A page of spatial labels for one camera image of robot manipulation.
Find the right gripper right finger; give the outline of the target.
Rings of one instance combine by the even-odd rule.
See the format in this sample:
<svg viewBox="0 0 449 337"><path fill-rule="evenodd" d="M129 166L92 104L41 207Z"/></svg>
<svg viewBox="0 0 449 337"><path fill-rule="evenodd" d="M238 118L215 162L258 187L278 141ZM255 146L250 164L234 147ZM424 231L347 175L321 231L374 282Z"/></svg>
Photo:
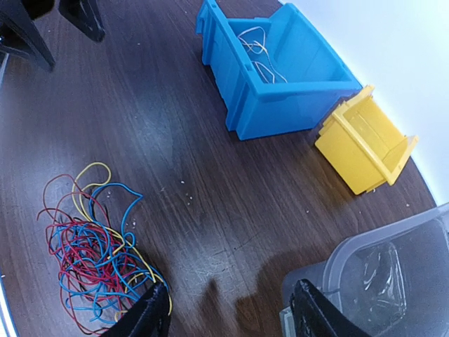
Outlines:
<svg viewBox="0 0 449 337"><path fill-rule="evenodd" d="M308 279L295 284L290 297L296 336L361 336L350 322Z"/></svg>

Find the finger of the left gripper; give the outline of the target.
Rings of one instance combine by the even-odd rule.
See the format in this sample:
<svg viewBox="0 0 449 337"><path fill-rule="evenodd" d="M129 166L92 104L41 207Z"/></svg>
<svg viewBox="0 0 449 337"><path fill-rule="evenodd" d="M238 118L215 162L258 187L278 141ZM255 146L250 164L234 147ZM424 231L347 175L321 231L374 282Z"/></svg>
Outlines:
<svg viewBox="0 0 449 337"><path fill-rule="evenodd" d="M1 1L1 52L16 55L52 72L55 61L34 21L50 13L48 1Z"/></svg>
<svg viewBox="0 0 449 337"><path fill-rule="evenodd" d="M96 0L60 0L60 14L90 40L100 43L105 37Z"/></svg>

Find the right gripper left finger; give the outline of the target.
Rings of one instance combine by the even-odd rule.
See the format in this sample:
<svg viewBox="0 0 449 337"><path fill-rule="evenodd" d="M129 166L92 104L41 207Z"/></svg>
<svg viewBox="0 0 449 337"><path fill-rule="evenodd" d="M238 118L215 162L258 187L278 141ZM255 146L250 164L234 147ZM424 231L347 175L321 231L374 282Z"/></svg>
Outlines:
<svg viewBox="0 0 449 337"><path fill-rule="evenodd" d="M167 336L170 327L168 311L168 291L161 282L155 283L101 336Z"/></svg>

